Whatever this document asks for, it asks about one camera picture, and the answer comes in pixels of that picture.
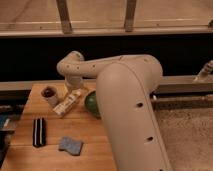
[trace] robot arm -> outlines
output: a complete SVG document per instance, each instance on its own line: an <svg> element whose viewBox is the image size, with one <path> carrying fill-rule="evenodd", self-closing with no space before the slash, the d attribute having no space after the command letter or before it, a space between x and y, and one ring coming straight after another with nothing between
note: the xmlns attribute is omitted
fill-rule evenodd
<svg viewBox="0 0 213 171"><path fill-rule="evenodd" d="M71 52L57 69L69 85L73 78L97 77L97 103L119 171L172 170L149 98L162 78L154 57L83 61L80 53Z"/></svg>

